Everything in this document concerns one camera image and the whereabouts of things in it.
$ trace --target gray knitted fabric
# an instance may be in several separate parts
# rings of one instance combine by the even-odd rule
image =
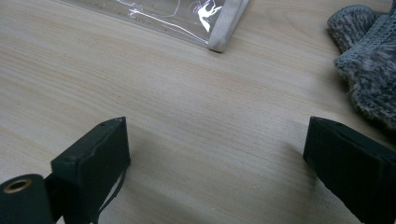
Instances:
[[[329,34],[343,53],[367,34],[381,14],[361,5],[344,7],[328,19]]]
[[[355,109],[396,130],[396,14],[358,9],[337,12],[329,20],[330,33],[344,52],[334,63],[349,83]]]

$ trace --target clear plastic bag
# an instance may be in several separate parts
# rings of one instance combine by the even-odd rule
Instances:
[[[222,52],[248,0],[62,0]]]

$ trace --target wooden table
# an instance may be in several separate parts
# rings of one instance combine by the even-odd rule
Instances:
[[[326,20],[391,1],[251,0],[223,54],[50,0],[0,1],[0,182],[48,175],[125,116],[132,165],[100,223],[359,223],[305,164],[310,116],[358,116]]]

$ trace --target metal grommet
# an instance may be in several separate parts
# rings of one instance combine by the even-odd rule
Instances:
[[[4,193],[11,194],[16,193],[21,190],[27,189],[32,184],[31,179],[19,179],[15,180],[14,182],[8,184],[4,188]]]

